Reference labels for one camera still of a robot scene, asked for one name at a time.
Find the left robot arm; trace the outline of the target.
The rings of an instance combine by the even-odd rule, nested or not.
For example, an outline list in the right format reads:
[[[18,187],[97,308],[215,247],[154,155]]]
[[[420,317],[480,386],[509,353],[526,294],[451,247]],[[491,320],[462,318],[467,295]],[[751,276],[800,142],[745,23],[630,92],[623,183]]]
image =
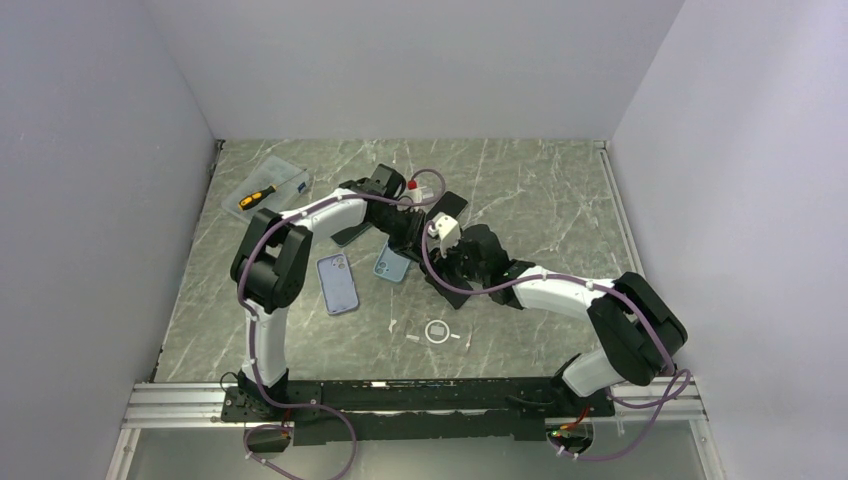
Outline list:
[[[264,420],[279,417],[290,402],[285,334],[290,306],[300,295],[314,245],[347,228],[370,224],[388,235],[416,234],[423,207],[443,195],[407,192],[398,171],[341,183],[329,195],[281,213],[261,209],[251,220],[231,265],[237,300],[245,312],[245,359],[237,374],[248,407]]]

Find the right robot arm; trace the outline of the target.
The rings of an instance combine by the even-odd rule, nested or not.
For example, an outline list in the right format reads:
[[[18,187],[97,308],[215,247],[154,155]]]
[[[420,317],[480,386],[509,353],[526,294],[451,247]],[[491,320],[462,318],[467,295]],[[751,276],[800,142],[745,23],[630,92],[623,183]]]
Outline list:
[[[552,379],[551,401],[564,415],[578,413],[598,391],[622,382],[646,386],[676,370],[673,356],[688,332],[636,272],[615,279],[558,273],[510,258],[487,226],[462,230],[450,216],[426,222],[420,249],[425,271],[444,291],[487,295],[499,305],[581,318],[592,326],[599,347],[567,361]]]

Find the clear magsafe phone case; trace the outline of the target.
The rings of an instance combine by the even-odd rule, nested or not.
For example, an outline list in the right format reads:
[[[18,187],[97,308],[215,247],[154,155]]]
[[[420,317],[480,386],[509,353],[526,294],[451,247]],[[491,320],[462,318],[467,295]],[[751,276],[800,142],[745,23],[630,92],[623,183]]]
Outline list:
[[[472,329],[458,321],[425,319],[406,323],[403,339],[429,349],[466,351],[471,346]]]

